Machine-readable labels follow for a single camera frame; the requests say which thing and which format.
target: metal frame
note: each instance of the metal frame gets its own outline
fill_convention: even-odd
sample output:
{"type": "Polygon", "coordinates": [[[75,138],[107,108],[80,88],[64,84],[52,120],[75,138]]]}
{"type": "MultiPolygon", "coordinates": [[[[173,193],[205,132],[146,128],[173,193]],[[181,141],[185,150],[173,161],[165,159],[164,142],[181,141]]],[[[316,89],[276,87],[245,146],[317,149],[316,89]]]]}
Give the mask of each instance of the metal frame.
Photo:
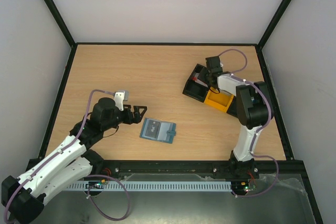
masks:
{"type": "MultiPolygon", "coordinates": [[[[306,172],[303,161],[294,160],[294,155],[290,146],[290,142],[287,136],[287,132],[283,123],[283,119],[279,110],[279,104],[274,92],[270,74],[265,62],[262,49],[267,40],[271,36],[273,30],[280,21],[282,15],[286,11],[291,0],[282,0],[277,11],[275,12],[271,22],[265,30],[260,42],[258,44],[225,44],[225,43],[133,43],[133,42],[79,42],[76,43],[68,30],[61,14],[59,13],[53,0],[44,0],[51,14],[53,15],[56,23],[61,29],[64,37],[71,47],[68,63],[65,68],[65,72],[58,90],[56,101],[53,107],[53,111],[50,116],[50,120],[47,126],[46,134],[44,136],[38,158],[31,159],[28,163],[28,168],[37,164],[42,158],[45,157],[51,133],[55,124],[59,106],[62,100],[62,96],[67,84],[67,80],[70,74],[71,65],[74,60],[78,45],[171,45],[171,46],[254,46],[258,56],[259,64],[261,67],[262,75],[269,89],[270,98],[274,105],[275,119],[278,126],[279,135],[281,138],[282,147],[286,156],[286,161],[278,161],[280,173],[283,174],[300,174],[308,193],[310,205],[313,210],[313,214],[316,223],[323,223],[320,211],[318,209],[309,178],[306,172]]],[[[256,161],[259,169],[259,173],[274,173],[275,165],[272,161],[256,161]]],[[[214,178],[225,178],[231,182],[238,182],[241,179],[230,178],[227,173],[224,172],[224,167],[227,167],[228,161],[105,161],[104,166],[112,170],[114,177],[123,176],[129,173],[129,170],[133,173],[193,173],[199,175],[208,175],[214,178]]]]}

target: cable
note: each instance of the cable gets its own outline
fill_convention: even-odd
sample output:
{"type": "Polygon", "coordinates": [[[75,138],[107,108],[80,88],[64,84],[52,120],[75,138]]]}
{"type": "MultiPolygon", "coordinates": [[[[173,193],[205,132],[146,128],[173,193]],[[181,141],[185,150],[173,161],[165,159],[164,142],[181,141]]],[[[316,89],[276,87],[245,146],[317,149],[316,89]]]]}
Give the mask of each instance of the cable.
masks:
{"type": "Polygon", "coordinates": [[[118,129],[119,129],[119,125],[117,125],[117,128],[116,128],[116,130],[115,130],[114,133],[112,133],[111,135],[108,135],[108,136],[103,136],[103,138],[109,137],[109,136],[113,136],[114,134],[116,134],[116,132],[118,131],[118,129]]]}
{"type": "MultiPolygon", "coordinates": [[[[115,93],[114,92],[110,92],[110,91],[105,91],[105,90],[101,90],[101,89],[94,89],[91,91],[90,95],[89,95],[89,100],[88,100],[88,104],[87,104],[87,107],[86,107],[86,111],[85,111],[85,115],[84,115],[84,118],[83,118],[83,122],[82,122],[82,125],[80,126],[80,129],[77,133],[77,135],[75,136],[74,140],[71,141],[70,144],[64,146],[63,148],[61,148],[62,152],[64,152],[66,149],[68,149],[69,147],[73,146],[76,142],[76,140],[79,138],[80,134],[82,133],[83,131],[83,127],[86,123],[86,120],[87,120],[87,117],[88,117],[88,114],[89,114],[89,109],[90,109],[90,103],[91,103],[91,100],[92,100],[92,96],[93,96],[93,93],[95,92],[101,92],[101,93],[105,93],[105,94],[110,94],[110,95],[114,95],[115,93]]],[[[54,155],[52,155],[51,157],[49,157],[46,161],[44,161],[32,174],[31,174],[31,178],[33,179],[33,177],[43,168],[45,167],[51,160],[53,160],[56,156],[58,156],[60,154],[60,152],[56,152],[54,155]]],[[[7,223],[7,224],[13,224],[15,223],[16,220],[12,220],[12,221],[9,221],[8,220],[8,211],[9,211],[9,207],[10,205],[12,204],[15,196],[18,194],[18,192],[29,182],[29,179],[26,179],[21,185],[18,186],[18,188],[14,191],[14,193],[12,194],[12,196],[9,198],[8,200],[8,203],[5,207],[5,211],[4,211],[4,216],[3,216],[3,219],[4,219],[4,222],[7,223]]]]}
{"type": "Polygon", "coordinates": [[[243,71],[243,70],[247,67],[247,57],[246,57],[246,54],[244,54],[242,51],[240,51],[240,50],[238,50],[238,49],[235,49],[235,48],[230,48],[230,49],[227,49],[227,50],[221,52],[221,53],[220,53],[219,55],[217,55],[217,56],[219,57],[219,56],[221,56],[221,55],[223,55],[223,54],[225,54],[225,53],[227,53],[227,52],[230,52],[230,51],[236,51],[236,52],[240,53],[241,55],[244,56],[244,59],[245,59],[245,65],[244,65],[242,68],[238,69],[238,70],[232,71],[231,73],[238,73],[238,72],[243,71]]]}
{"type": "Polygon", "coordinates": [[[124,214],[124,216],[121,217],[121,218],[112,218],[112,217],[110,217],[110,216],[104,214],[104,213],[99,209],[99,207],[96,205],[96,203],[93,201],[92,197],[90,196],[90,189],[92,189],[92,188],[89,187],[89,189],[88,189],[88,193],[87,193],[87,195],[88,195],[87,198],[88,198],[89,201],[93,204],[93,206],[96,208],[96,210],[98,211],[98,213],[100,213],[102,216],[104,216],[104,217],[105,217],[106,219],[108,219],[108,220],[119,221],[119,220],[124,220],[124,219],[126,219],[127,216],[128,216],[128,213],[130,212],[130,209],[131,209],[131,198],[130,198],[130,194],[129,194],[129,192],[127,191],[127,189],[125,188],[125,186],[124,186],[119,180],[117,180],[117,179],[115,179],[115,178],[112,178],[112,177],[110,177],[110,176],[106,176],[106,175],[89,175],[89,176],[87,176],[87,178],[93,178],[93,177],[107,178],[107,179],[110,179],[110,180],[113,180],[113,181],[117,182],[117,183],[122,187],[122,189],[124,189],[124,191],[125,191],[125,193],[126,193],[126,197],[127,197],[127,210],[126,210],[126,213],[124,214]]]}

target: white robotic arm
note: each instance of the white robotic arm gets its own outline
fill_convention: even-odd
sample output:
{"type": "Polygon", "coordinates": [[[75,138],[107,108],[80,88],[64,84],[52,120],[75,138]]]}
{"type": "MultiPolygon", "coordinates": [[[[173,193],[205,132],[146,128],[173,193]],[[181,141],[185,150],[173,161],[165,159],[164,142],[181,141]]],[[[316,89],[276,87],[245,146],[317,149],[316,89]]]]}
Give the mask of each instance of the white robotic arm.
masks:
{"type": "MultiPolygon", "coordinates": [[[[90,174],[99,174],[103,158],[91,146],[103,138],[104,131],[117,129],[120,123],[140,123],[147,107],[124,105],[128,91],[110,93],[111,98],[101,98],[93,107],[90,119],[85,116],[77,123],[65,140],[36,166],[21,174],[17,179],[8,176],[2,182],[2,204],[21,223],[32,222],[50,200],[73,182],[90,174]]],[[[5,217],[6,223],[12,223],[5,217]]]]}

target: black robotic arm joint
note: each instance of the black robotic arm joint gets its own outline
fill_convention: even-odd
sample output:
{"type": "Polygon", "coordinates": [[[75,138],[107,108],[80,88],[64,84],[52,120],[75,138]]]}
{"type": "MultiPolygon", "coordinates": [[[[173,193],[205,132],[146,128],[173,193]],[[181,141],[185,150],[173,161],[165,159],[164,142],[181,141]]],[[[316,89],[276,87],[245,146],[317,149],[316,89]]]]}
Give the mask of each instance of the black robotic arm joint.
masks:
{"type": "MultiPolygon", "coordinates": [[[[20,186],[18,180],[8,176],[1,184],[1,203],[6,206],[14,191],[20,186]]],[[[9,211],[21,224],[31,223],[44,209],[45,194],[33,197],[29,189],[22,188],[13,199],[9,211]]]]}
{"type": "MultiPolygon", "coordinates": [[[[263,81],[255,82],[254,84],[266,97],[271,108],[271,118],[273,118],[274,110],[266,84],[263,81]]],[[[236,94],[237,115],[240,123],[249,130],[264,125],[268,119],[268,110],[261,95],[250,85],[237,86],[236,94]]]]}

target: white bracket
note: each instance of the white bracket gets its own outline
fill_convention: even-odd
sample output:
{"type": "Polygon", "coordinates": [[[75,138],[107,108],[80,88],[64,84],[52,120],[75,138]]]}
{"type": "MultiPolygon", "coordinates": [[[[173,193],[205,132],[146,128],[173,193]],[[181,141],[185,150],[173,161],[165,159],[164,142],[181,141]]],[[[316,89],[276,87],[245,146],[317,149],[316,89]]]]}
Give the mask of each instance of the white bracket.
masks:
{"type": "Polygon", "coordinates": [[[114,95],[116,107],[120,111],[124,111],[123,101],[128,101],[129,92],[127,90],[119,90],[114,95]]]}

